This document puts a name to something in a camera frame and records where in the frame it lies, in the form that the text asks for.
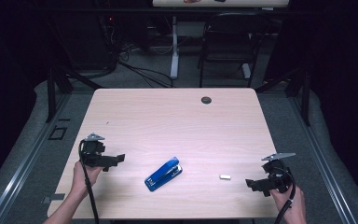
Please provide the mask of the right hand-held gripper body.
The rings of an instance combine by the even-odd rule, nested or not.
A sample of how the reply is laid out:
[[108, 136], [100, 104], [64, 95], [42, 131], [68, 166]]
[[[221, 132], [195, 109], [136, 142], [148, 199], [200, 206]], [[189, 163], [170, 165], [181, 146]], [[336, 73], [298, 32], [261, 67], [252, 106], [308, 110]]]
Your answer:
[[291, 184], [295, 183], [290, 168], [282, 161], [284, 158], [295, 156], [295, 153], [275, 153], [263, 158], [266, 163], [262, 166], [270, 183], [270, 190], [277, 189], [280, 193], [286, 192]]

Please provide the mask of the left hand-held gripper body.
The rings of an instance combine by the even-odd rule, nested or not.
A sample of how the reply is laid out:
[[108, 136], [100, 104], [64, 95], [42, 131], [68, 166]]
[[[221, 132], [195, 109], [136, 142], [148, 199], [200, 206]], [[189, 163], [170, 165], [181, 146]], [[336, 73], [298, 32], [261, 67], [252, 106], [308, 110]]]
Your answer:
[[79, 159], [84, 165], [103, 167], [104, 169], [117, 166], [117, 157], [103, 156], [104, 152], [103, 137], [96, 133], [91, 133], [80, 141], [78, 153]]

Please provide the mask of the grey metal table bracket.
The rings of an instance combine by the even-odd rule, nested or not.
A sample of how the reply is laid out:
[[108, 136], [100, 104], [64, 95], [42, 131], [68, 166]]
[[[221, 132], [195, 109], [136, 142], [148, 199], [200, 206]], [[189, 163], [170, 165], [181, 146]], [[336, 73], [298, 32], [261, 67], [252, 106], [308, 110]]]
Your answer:
[[50, 204], [51, 202], [53, 201], [62, 201], [65, 197], [65, 194], [64, 193], [54, 193], [50, 196], [45, 196], [43, 199], [42, 199], [42, 203], [43, 204]]

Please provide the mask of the aluminium floor rail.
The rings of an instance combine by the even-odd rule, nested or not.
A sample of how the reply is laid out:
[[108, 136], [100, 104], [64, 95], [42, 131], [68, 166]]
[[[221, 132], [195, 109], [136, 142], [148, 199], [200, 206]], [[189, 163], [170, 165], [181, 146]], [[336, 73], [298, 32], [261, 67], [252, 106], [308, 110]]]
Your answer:
[[0, 168], [0, 224], [15, 202], [23, 184], [37, 161], [42, 146], [52, 132], [57, 116], [61, 114], [71, 95], [58, 97], [56, 112], [49, 122], [48, 98], [38, 95], [30, 118], [26, 122], [14, 147]]
[[288, 102], [294, 111], [301, 129], [305, 133], [310, 143], [310, 154], [317, 166], [318, 172], [325, 184], [330, 198], [332, 199], [342, 224], [358, 224], [354, 212], [351, 209], [349, 198], [347, 197], [344, 188], [340, 185], [338, 179], [335, 177], [333, 168], [328, 163], [317, 135], [315, 134], [312, 127], [308, 126], [302, 119], [301, 113], [299, 111], [300, 103], [297, 101], [297, 99], [294, 98], [288, 98]]

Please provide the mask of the black chair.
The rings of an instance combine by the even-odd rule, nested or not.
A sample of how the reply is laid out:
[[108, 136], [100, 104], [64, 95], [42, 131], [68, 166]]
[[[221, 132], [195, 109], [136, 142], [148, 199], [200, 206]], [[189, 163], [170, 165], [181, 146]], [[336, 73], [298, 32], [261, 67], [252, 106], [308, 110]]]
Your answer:
[[270, 27], [270, 20], [260, 14], [247, 15], [227, 12], [213, 15], [203, 27], [200, 57], [199, 86], [207, 79], [204, 73], [206, 63], [235, 63], [238, 70], [244, 64], [250, 65], [247, 86], [250, 87], [255, 73], [258, 53]]

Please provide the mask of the person's left hand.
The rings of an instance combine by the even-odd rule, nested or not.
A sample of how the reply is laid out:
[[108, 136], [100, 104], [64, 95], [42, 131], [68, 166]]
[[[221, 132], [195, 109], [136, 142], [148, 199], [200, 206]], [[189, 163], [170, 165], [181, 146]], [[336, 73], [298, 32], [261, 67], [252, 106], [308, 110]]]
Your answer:
[[89, 178], [90, 185], [93, 186], [97, 182], [98, 175], [103, 169], [102, 167], [89, 166], [85, 166], [85, 168], [86, 170], [83, 170], [80, 161], [75, 163], [73, 183], [70, 190], [70, 194], [75, 195], [80, 200], [83, 200], [88, 194], [86, 177]]

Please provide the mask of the dark device with red light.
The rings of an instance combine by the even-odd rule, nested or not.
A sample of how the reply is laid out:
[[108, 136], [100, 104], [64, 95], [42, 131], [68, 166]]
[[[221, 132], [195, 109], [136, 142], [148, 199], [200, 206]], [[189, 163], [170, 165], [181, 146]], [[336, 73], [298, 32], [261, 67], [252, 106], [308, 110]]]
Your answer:
[[101, 29], [103, 31], [103, 35], [111, 40], [114, 38], [114, 34], [116, 32], [117, 26], [115, 23], [115, 18], [109, 15], [100, 15], [98, 17], [99, 23], [101, 25]]

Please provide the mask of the blue stapler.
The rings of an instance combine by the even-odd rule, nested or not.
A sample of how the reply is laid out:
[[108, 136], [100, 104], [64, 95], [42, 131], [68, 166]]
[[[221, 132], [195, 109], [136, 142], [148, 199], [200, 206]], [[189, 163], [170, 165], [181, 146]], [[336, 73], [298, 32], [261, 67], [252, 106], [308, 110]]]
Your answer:
[[145, 179], [145, 185], [150, 191], [159, 189], [183, 172], [179, 160], [172, 157]]

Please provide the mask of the black metal stand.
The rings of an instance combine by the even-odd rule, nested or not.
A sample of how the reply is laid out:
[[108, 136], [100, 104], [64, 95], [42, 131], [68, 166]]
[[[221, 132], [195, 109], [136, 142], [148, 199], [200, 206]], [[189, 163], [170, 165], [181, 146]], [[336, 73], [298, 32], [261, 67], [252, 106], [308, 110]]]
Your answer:
[[267, 91], [288, 79], [289, 84], [285, 89], [287, 97], [296, 97], [299, 91], [301, 93], [300, 116], [307, 126], [310, 126], [309, 108], [310, 108], [310, 71], [306, 68], [295, 68], [279, 77], [267, 81], [262, 86], [255, 89], [257, 93]]
[[86, 86], [91, 87], [94, 90], [100, 89], [102, 86], [91, 81], [90, 79], [83, 77], [74, 69], [70, 69], [65, 66], [53, 65], [48, 72], [47, 87], [48, 87], [48, 117], [46, 123], [52, 121], [57, 113], [56, 104], [56, 87], [64, 94], [71, 94], [74, 87], [69, 81], [72, 77]]

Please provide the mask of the person's right hand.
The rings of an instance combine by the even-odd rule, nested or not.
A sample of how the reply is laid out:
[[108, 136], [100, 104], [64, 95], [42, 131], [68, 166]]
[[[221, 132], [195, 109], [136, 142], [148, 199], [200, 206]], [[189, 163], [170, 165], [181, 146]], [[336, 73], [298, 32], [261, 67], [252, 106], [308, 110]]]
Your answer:
[[[290, 187], [285, 193], [280, 193], [276, 189], [269, 192], [275, 201], [278, 211], [281, 211], [285, 203], [289, 200], [291, 190], [292, 187]], [[299, 186], [296, 186], [296, 194], [290, 208], [288, 208], [283, 214], [283, 219], [286, 224], [307, 224], [305, 196]]]

